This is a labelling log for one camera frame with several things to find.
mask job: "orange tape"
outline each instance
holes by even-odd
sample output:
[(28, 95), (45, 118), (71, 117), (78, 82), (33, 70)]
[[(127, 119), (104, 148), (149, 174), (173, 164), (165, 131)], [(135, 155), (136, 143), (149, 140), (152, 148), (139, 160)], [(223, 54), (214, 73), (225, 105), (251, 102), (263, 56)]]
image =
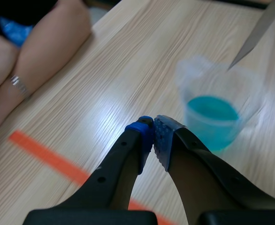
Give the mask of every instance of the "orange tape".
[[(14, 144), (21, 147), (26, 152), (30, 153), (32, 156), (38, 158), (43, 163), (52, 167), (54, 170), (62, 173), (66, 177), (68, 177), (71, 181), (75, 182), (78, 185), (83, 185), (86, 180), (89, 178), (90, 174), (78, 166), (76, 166), (73, 162), (69, 161), (65, 157), (59, 155), (56, 152), (51, 151), (49, 148), (41, 145), (33, 138), (27, 136), (21, 131), (15, 131), (10, 137), (9, 140)], [(137, 203), (135, 200), (130, 200), (129, 210), (148, 210), (143, 205)], [(162, 216), (156, 214), (158, 224), (159, 225), (174, 225)]]

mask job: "translucent plastic cup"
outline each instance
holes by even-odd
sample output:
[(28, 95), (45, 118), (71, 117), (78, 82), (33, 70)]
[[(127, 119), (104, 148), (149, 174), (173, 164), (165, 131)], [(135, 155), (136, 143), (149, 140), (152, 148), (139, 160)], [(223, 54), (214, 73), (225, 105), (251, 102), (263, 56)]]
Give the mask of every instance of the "translucent plastic cup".
[(234, 141), (263, 101), (262, 78), (252, 71), (194, 57), (177, 64), (184, 123), (210, 150)]

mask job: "wood grain surface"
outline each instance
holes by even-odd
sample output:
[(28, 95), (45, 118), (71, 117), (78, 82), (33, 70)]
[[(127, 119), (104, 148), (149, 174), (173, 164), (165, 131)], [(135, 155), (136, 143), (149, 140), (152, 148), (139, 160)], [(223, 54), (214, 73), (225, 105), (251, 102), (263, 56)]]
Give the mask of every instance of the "wood grain surface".
[[(20, 225), (78, 186), (8, 141), (19, 129), (92, 172), (124, 127), (141, 115), (182, 122), (174, 85), (180, 59), (231, 62), (262, 11), (206, 0), (123, 0), (93, 27), (73, 60), (0, 127), (0, 225)], [(240, 63), (266, 86), (258, 124), (216, 153), (275, 197), (275, 22)], [(187, 220), (153, 153), (132, 197), (180, 225)]]

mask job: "knife blade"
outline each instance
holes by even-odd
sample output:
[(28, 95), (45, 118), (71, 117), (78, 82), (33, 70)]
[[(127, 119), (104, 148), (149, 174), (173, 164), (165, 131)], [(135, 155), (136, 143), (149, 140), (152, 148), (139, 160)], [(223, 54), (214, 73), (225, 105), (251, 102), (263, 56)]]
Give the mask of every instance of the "knife blade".
[(235, 59), (232, 61), (228, 70), (230, 70), (235, 64), (237, 64), (242, 58), (250, 53), (257, 43), (260, 41), (264, 33), (268, 30), (269, 26), (275, 19), (275, 0), (272, 0), (266, 10), (264, 11), (261, 18), (258, 20), (249, 37), (244, 42), (242, 48), (238, 52)]

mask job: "blue gripper pad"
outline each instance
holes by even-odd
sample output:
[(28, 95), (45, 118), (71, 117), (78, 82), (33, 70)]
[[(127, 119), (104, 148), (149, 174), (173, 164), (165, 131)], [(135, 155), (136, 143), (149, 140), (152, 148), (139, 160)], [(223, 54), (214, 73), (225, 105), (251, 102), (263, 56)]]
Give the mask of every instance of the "blue gripper pad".
[(154, 127), (154, 151), (162, 166), (168, 171), (173, 133), (177, 129), (185, 128), (186, 126), (168, 116), (158, 115), (154, 119)]

